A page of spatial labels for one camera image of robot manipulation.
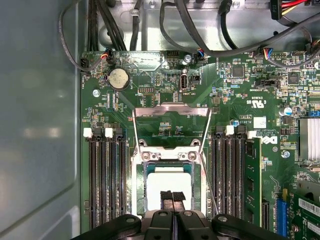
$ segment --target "gray metal panel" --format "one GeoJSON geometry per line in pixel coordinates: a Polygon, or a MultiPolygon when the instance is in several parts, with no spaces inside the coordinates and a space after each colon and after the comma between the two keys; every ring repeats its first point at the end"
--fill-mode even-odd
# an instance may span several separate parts
{"type": "MultiPolygon", "coordinates": [[[[70,2],[11,0],[0,9],[3,240],[64,240],[80,232],[79,78],[58,37],[59,13],[70,2]]],[[[73,10],[64,25],[73,52],[76,22],[73,10]]]]}
{"type": "MultiPolygon", "coordinates": [[[[132,35],[132,16],[130,9],[134,7],[135,0],[122,0],[111,8],[111,13],[115,21],[124,33],[124,43],[127,48],[130,45],[132,35]]],[[[159,27],[159,14],[161,0],[154,0],[155,7],[151,8],[151,1],[145,0],[141,7],[141,22],[139,27],[139,36],[137,50],[172,50],[175,49],[162,36],[159,27]]],[[[187,5],[193,22],[202,36],[204,42],[212,50],[230,49],[226,44],[220,28],[220,16],[218,8],[221,1],[206,0],[204,4],[196,4],[191,0],[187,5]]],[[[226,17],[226,24],[230,37],[239,47],[245,47],[250,44],[262,41],[273,36],[274,32],[282,32],[287,27],[282,26],[271,19],[268,0],[239,0],[240,7],[231,11],[226,17]]],[[[286,16],[296,22],[300,22],[319,12],[317,6],[304,6],[300,4],[286,16]]],[[[197,45],[188,34],[182,23],[181,17],[175,7],[165,9],[164,28],[169,36],[177,43],[183,46],[197,48],[197,45]]],[[[320,37],[320,24],[314,23],[307,26],[313,37],[320,37]]],[[[102,19],[99,19],[99,40],[102,44],[100,50],[109,47],[111,40],[107,35],[102,19]]],[[[275,51],[293,51],[303,50],[305,39],[300,31],[296,31],[282,40],[272,45],[275,51]]]]}

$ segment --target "white label sticker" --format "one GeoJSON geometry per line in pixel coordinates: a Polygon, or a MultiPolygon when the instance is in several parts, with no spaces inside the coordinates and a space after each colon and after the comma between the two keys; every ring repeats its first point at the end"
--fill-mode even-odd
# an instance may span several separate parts
{"type": "Polygon", "coordinates": [[[320,217],[320,207],[299,198],[299,207],[320,217]]]}
{"type": "Polygon", "coordinates": [[[265,116],[255,116],[253,118],[254,129],[265,129],[267,127],[267,118],[265,116]]]}
{"type": "Polygon", "coordinates": [[[309,221],[308,221],[308,229],[320,235],[320,228],[309,221]]]}

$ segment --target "chip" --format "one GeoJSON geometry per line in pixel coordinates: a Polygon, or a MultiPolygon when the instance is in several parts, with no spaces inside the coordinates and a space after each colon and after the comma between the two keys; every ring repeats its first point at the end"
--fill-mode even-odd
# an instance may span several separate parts
{"type": "Polygon", "coordinates": [[[298,72],[288,72],[288,84],[298,85],[300,80],[300,75],[298,72]]]}
{"type": "Polygon", "coordinates": [[[232,67],[232,77],[233,78],[243,78],[245,76],[245,70],[243,66],[233,66],[232,67]]]}
{"type": "Polygon", "coordinates": [[[213,97],[213,104],[220,104],[220,97],[218,97],[218,96],[215,96],[215,97],[213,97]]]}

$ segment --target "motherboard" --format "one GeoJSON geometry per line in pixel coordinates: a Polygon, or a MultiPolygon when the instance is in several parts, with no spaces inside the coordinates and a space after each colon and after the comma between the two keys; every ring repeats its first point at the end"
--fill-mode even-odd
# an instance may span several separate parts
{"type": "Polygon", "coordinates": [[[320,183],[319,80],[318,58],[280,68],[252,52],[110,53],[81,77],[81,231],[160,209],[160,191],[171,190],[208,219],[320,239],[319,198],[302,190],[320,183]]]}

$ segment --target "heatsink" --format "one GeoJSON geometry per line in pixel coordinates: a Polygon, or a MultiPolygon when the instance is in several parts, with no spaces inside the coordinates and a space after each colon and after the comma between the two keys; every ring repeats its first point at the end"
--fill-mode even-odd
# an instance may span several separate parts
{"type": "Polygon", "coordinates": [[[320,118],[299,120],[300,158],[312,162],[320,161],[320,118]]]}

